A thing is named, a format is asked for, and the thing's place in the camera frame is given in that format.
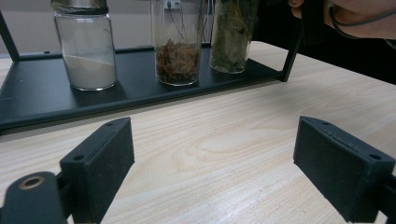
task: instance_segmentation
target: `power outlet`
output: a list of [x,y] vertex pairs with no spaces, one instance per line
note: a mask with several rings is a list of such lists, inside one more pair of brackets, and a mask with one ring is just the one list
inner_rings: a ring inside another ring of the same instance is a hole
[[177,4],[180,4],[180,0],[163,0],[163,8],[165,9],[169,9],[169,6],[171,9],[179,9]]

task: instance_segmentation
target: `table surface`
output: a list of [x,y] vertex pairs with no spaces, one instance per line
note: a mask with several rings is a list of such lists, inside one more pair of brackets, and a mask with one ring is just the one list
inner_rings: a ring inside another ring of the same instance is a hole
[[[286,54],[253,42],[249,56],[280,70]],[[0,60],[0,84],[11,64]],[[0,204],[13,181],[59,173],[59,160],[102,124],[131,117],[135,164],[103,223],[345,223],[293,164],[300,116],[396,158],[396,86],[298,55],[286,83],[0,136]]]

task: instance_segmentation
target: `dark background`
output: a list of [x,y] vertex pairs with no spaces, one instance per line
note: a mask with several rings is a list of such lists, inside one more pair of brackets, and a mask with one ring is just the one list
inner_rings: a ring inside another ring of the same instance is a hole
[[[295,23],[286,1],[260,5],[254,40],[288,49]],[[396,49],[383,39],[349,39],[325,26],[325,42],[300,46],[299,53],[345,69],[396,84]]]

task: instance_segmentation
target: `cylindrical glass container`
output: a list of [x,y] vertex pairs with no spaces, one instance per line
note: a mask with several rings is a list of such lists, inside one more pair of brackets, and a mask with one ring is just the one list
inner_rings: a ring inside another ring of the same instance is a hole
[[165,84],[198,80],[204,0],[151,0],[156,77]]
[[52,0],[70,85],[99,91],[117,82],[106,0]]
[[246,70],[260,0],[218,0],[215,4],[210,66],[222,73]]

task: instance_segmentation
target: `metal lid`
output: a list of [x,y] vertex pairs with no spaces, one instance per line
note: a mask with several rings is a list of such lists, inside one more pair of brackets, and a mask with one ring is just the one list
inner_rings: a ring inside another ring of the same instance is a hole
[[106,0],[51,0],[55,11],[70,14],[106,14],[108,12]]

